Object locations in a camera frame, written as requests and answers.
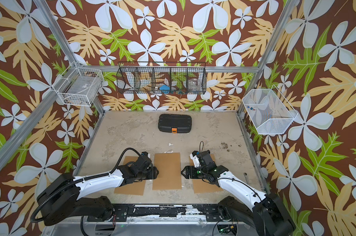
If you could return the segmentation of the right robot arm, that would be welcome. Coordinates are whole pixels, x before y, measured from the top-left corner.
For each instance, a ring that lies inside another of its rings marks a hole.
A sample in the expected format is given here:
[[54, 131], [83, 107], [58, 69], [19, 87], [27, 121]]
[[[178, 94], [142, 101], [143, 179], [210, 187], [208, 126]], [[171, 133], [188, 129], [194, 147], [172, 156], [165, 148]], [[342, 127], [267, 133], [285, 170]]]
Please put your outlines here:
[[282, 199], [274, 193], [266, 194], [237, 178], [228, 168], [216, 165], [210, 151], [193, 151], [193, 165], [186, 166], [181, 175], [215, 185], [231, 195], [218, 203], [223, 221], [244, 222], [260, 236], [291, 236], [295, 223]]

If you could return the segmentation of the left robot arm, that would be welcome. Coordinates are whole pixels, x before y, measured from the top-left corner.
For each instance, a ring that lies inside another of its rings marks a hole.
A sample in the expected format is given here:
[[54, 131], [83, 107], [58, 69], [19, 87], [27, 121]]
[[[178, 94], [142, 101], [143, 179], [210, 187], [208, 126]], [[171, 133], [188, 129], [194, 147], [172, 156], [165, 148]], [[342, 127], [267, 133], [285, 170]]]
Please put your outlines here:
[[84, 177], [60, 175], [37, 197], [38, 206], [30, 215], [30, 221], [53, 226], [74, 216], [87, 216], [99, 221], [112, 219], [115, 210], [109, 198], [89, 198], [90, 194], [144, 180], [155, 180], [159, 174], [149, 153], [126, 148], [121, 156], [129, 150], [137, 154], [137, 159], [121, 165], [122, 158], [119, 158], [110, 171]]

